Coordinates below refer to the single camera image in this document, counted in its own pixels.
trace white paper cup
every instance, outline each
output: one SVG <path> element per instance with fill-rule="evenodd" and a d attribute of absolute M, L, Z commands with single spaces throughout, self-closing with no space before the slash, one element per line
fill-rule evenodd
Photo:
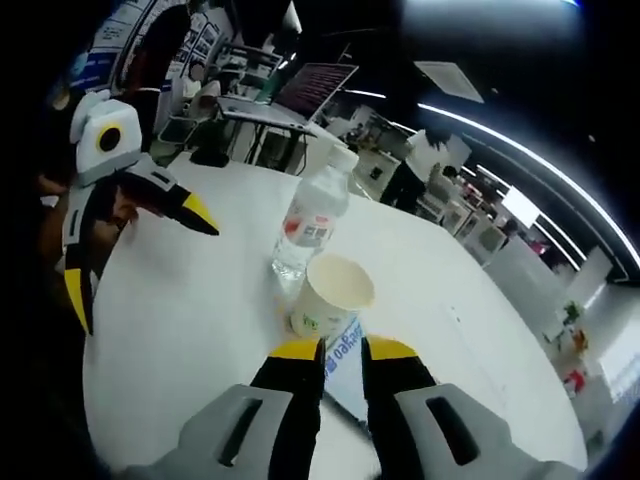
<path fill-rule="evenodd" d="M 373 282 L 356 262 L 334 254 L 314 257 L 291 314 L 301 337 L 331 337 L 375 298 Z"/>

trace table surface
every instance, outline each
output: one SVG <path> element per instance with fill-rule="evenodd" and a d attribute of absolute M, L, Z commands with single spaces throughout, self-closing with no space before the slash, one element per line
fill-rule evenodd
<path fill-rule="evenodd" d="M 84 358 L 89 431 L 112 467 L 149 463 L 175 447 L 191 416 L 249 383 L 287 338 L 272 248 L 298 179 L 231 162 L 170 170 L 220 225 L 209 237 L 142 212 L 123 232 L 94 304 Z M 441 382 L 455 383 L 510 425 L 540 460 L 587 466 L 570 401 L 522 319 L 443 229 L 352 196 L 328 251 L 360 262 L 376 286 L 370 333 L 412 346 Z M 375 450 L 327 405 L 310 478 L 367 478 Z"/>

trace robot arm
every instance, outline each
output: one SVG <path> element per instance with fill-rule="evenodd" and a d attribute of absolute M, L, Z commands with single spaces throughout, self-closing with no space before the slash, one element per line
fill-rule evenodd
<path fill-rule="evenodd" d="M 109 99 L 109 92 L 90 92 L 78 104 L 70 141 L 76 143 L 77 178 L 69 190 L 62 244 L 64 279 L 82 328 L 93 334 L 88 245 L 107 184 L 117 184 L 141 205 L 187 228 L 218 235 L 206 206 L 151 157 L 140 151 L 142 134 L 135 109 Z"/>
<path fill-rule="evenodd" d="M 251 386 L 235 385 L 191 418 L 178 446 L 123 480 L 259 480 L 309 476 L 324 386 L 324 341 L 272 352 Z M 559 462 L 518 449 L 504 420 L 454 385 L 435 381 L 395 340 L 363 339 L 369 427 L 387 480 L 575 480 Z"/>

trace chair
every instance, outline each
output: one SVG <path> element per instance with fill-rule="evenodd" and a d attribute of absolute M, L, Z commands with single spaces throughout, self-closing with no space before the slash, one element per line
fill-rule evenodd
<path fill-rule="evenodd" d="M 169 145 L 182 148 L 195 129 L 198 121 L 185 115 L 186 103 L 182 97 L 182 78 L 174 78 L 171 82 L 171 98 L 169 101 L 169 119 L 158 135 L 158 140 Z"/>
<path fill-rule="evenodd" d="M 471 209 L 460 202 L 450 200 L 442 216 L 441 225 L 451 235 L 455 236 L 471 215 Z"/>
<path fill-rule="evenodd" d="M 418 205 L 427 214 L 423 218 L 434 223 L 440 223 L 451 198 L 451 188 L 445 180 L 451 183 L 447 179 L 438 179 L 427 183 L 424 195 L 418 200 Z"/>
<path fill-rule="evenodd" d="M 507 236 L 485 215 L 473 214 L 472 219 L 474 217 L 475 223 L 468 230 L 468 233 L 458 239 L 471 256 L 484 267 L 504 245 Z"/>

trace laptop screen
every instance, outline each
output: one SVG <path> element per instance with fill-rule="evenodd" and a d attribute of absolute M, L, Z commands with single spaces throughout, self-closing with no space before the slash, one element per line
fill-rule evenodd
<path fill-rule="evenodd" d="M 357 69 L 338 63 L 307 63 L 280 90 L 274 103 L 310 121 Z"/>

